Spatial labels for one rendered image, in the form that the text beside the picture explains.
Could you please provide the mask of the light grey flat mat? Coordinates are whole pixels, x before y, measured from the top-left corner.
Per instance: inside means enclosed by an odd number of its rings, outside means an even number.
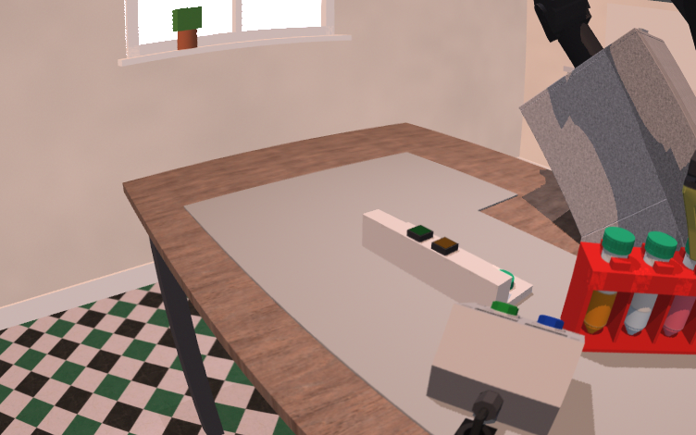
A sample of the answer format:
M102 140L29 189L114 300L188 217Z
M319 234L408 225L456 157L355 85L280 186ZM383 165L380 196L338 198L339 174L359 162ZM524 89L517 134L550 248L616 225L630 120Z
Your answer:
M293 320L430 435L475 414L427 395L455 300L362 246L363 214L433 230L532 284L561 319L577 256L479 211L518 196L408 152L229 193L186 211ZM548 435L696 435L696 354L582 352Z

